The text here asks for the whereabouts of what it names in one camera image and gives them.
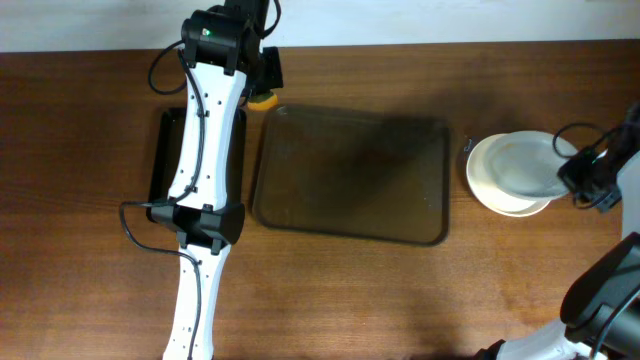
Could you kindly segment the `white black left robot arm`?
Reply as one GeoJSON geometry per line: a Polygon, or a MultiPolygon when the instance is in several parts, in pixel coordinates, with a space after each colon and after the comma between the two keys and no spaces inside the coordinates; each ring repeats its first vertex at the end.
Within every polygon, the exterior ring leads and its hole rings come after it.
{"type": "Polygon", "coordinates": [[[245,207],[233,198],[232,168],[241,168],[244,106],[275,98],[282,87],[279,53],[262,47],[274,27],[268,1],[226,1],[197,10],[172,44],[188,95],[176,172],[151,218],[175,232],[179,285],[166,359],[211,359],[213,321],[225,261],[242,232],[245,207]]]}

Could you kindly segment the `white plate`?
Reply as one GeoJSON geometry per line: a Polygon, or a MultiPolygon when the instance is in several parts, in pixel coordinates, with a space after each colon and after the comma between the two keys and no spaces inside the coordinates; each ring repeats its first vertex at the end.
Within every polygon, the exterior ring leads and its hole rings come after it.
{"type": "Polygon", "coordinates": [[[564,197],[569,189],[558,171],[567,159],[556,153],[553,138],[540,131],[518,131],[499,137],[485,155],[489,178],[501,191],[523,200],[564,197]]]}

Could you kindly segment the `orange green scrub sponge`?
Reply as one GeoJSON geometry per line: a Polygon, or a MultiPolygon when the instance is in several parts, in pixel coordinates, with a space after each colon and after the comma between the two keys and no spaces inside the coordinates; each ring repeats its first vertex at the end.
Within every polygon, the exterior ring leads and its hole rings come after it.
{"type": "Polygon", "coordinates": [[[265,112],[278,104],[278,96],[273,92],[253,95],[248,98],[246,107],[251,111],[265,112]]]}

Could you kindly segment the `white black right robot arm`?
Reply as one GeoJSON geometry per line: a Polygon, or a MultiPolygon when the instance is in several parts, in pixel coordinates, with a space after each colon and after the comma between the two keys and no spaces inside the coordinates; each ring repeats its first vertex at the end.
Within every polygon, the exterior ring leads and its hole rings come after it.
{"type": "Polygon", "coordinates": [[[639,356],[639,107],[578,150],[559,133],[519,131],[475,145],[466,178],[490,210],[526,217],[571,195],[579,210],[622,205],[620,242],[568,290],[559,318],[500,340],[478,359],[636,359],[639,356]]]}

